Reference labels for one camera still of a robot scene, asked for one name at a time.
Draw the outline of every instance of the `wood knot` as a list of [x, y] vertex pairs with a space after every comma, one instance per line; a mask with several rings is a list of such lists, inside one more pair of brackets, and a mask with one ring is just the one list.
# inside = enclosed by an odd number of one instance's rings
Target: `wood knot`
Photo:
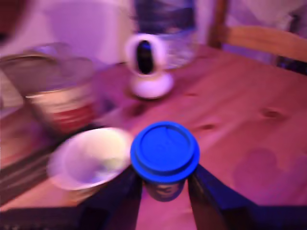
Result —
[[203, 129], [203, 130], [211, 130], [211, 129], [216, 128], [216, 125], [214, 125], [214, 124], [206, 124], [206, 125], [202, 125], [200, 128]]
[[134, 107], [132, 107], [131, 111], [130, 111], [130, 115], [135, 117], [135, 116], [141, 116], [142, 114], [144, 114], [147, 110], [147, 106], [144, 103], [141, 104], [137, 104]]
[[261, 114], [264, 117], [267, 117], [267, 118], [280, 118], [280, 117], [282, 117], [282, 114], [280, 112], [273, 110], [273, 109], [269, 109], [269, 108], [262, 109]]
[[194, 92], [188, 92], [188, 93], [186, 93], [185, 94], [186, 96], [188, 96], [188, 97], [196, 97], [196, 96], [198, 96], [196, 93], [194, 93]]

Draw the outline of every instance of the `chair backrest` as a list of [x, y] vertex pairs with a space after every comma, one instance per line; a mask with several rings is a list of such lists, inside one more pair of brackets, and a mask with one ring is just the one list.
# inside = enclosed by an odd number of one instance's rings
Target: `chair backrest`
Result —
[[307, 39], [296, 34], [261, 26], [227, 27], [228, 2], [216, 1], [209, 45], [220, 48], [226, 43], [307, 62]]

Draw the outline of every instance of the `wooden table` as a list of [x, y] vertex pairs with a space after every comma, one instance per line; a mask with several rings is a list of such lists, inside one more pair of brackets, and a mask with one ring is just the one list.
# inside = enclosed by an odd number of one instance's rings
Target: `wooden table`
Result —
[[[161, 100], [133, 98], [124, 65], [101, 73], [96, 85], [132, 134], [156, 121], [181, 123], [200, 145], [200, 164], [227, 186], [259, 205], [307, 205], [307, 78], [208, 47], [199, 53], [172, 71], [175, 88]], [[138, 230], [195, 229], [187, 188], [168, 203], [143, 193]], [[47, 180], [3, 210], [75, 205], [67, 194]]]

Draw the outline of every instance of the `white wall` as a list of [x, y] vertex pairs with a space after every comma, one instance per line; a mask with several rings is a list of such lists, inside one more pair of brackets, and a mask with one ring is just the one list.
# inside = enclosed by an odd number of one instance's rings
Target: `white wall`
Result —
[[31, 46], [66, 42], [73, 51], [97, 64], [122, 61], [124, 41], [130, 34], [127, 9], [111, 0], [36, 0], [16, 36], [2, 55]]

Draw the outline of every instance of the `security camera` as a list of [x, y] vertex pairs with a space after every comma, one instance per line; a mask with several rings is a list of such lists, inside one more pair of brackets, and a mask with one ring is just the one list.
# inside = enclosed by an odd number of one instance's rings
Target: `security camera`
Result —
[[135, 34], [126, 44], [126, 63], [133, 73], [131, 89], [138, 97], [156, 99], [173, 87], [172, 76], [165, 71], [167, 46], [153, 34]]

